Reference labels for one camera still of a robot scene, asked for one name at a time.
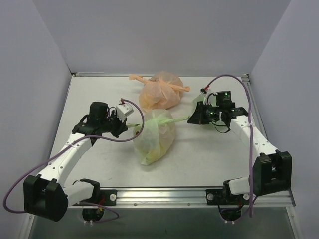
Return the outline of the green plastic bag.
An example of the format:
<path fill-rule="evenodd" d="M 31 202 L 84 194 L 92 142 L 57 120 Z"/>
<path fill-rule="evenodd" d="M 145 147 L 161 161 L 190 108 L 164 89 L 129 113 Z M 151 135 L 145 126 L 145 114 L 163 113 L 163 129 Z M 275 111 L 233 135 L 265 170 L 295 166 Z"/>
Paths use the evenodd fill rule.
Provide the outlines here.
<path fill-rule="evenodd" d="M 190 116 L 183 115 L 174 118 L 170 111 L 164 109 L 151 110 L 144 115 L 145 124 L 129 124 L 134 135 L 133 140 L 137 160 L 142 165 L 150 165 L 161 159 L 172 146 L 176 137 L 176 123 L 188 120 Z"/>

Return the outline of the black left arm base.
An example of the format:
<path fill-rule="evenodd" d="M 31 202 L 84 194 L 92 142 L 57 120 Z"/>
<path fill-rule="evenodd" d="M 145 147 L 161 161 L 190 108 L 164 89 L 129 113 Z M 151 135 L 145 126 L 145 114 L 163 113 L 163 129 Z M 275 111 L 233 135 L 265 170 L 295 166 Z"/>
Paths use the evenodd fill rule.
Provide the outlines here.
<path fill-rule="evenodd" d="M 117 220 L 120 214 L 111 206 L 116 205 L 117 190 L 103 191 L 100 183 L 91 179 L 80 179 L 73 182 L 72 192 L 68 195 L 69 205 L 92 206 L 82 209 L 82 219 L 85 224 L 100 224 Z"/>

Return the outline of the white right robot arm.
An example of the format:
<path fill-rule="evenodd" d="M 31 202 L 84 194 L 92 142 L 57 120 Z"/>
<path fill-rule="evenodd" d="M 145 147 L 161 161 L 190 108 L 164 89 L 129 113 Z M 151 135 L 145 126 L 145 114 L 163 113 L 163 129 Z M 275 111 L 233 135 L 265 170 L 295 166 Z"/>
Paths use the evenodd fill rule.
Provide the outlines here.
<path fill-rule="evenodd" d="M 289 190 L 292 177 L 292 156 L 273 146 L 253 125 L 251 116 L 244 107 L 237 107 L 231 100 L 230 91 L 213 93 L 201 89 L 202 100 L 198 100 L 188 124 L 224 126 L 235 133 L 249 148 L 252 168 L 249 176 L 231 179 L 221 191 L 227 204 L 235 202 L 239 195 L 253 193 L 263 196 Z"/>

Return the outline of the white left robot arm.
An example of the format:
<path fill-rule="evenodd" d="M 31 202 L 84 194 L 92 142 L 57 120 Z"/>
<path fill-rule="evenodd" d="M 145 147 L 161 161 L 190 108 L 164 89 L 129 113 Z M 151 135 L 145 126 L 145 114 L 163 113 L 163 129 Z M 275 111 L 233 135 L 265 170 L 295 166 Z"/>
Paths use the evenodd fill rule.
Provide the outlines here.
<path fill-rule="evenodd" d="M 52 221 L 59 221 L 67 209 L 78 203 L 98 204 L 103 201 L 99 182 L 76 180 L 64 184 L 81 157 L 104 133 L 118 138 L 127 131 L 127 117 L 133 112 L 130 104 L 120 102 L 110 108 L 107 103 L 93 102 L 89 113 L 73 128 L 63 148 L 36 176 L 28 175 L 23 182 L 24 210 Z"/>

